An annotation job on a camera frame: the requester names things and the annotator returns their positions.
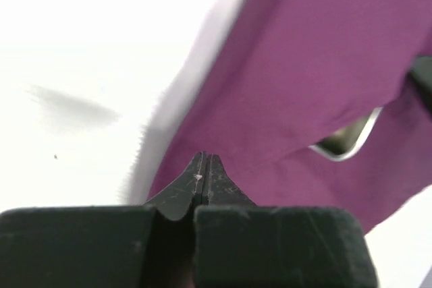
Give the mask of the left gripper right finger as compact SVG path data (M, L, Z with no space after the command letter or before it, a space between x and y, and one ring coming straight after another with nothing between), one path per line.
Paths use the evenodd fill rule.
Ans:
M358 221L334 207L254 205L212 154L194 213L197 287L377 287Z

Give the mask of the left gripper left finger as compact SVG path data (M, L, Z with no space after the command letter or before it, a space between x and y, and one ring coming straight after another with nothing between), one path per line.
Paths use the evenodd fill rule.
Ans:
M1 214L2 287L192 287L201 152L138 206L16 208Z

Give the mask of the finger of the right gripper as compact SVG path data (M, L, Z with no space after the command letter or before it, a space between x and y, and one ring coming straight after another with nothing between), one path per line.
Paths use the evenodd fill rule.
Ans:
M432 58L417 57L409 70L409 79L429 114L432 113Z

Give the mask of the stainless steel tray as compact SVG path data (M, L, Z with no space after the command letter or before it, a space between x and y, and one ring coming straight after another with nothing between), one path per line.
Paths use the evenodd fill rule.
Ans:
M339 129L309 148L333 162L351 159L364 146L382 110L382 107L375 108L369 115Z

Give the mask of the purple cloth drape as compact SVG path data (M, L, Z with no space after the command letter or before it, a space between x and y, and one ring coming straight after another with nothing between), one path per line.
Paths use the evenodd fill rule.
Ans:
M262 205L336 206L365 230L431 184L431 116L406 74L431 53L431 0L246 0L151 195L200 151ZM383 110L333 162L309 146Z

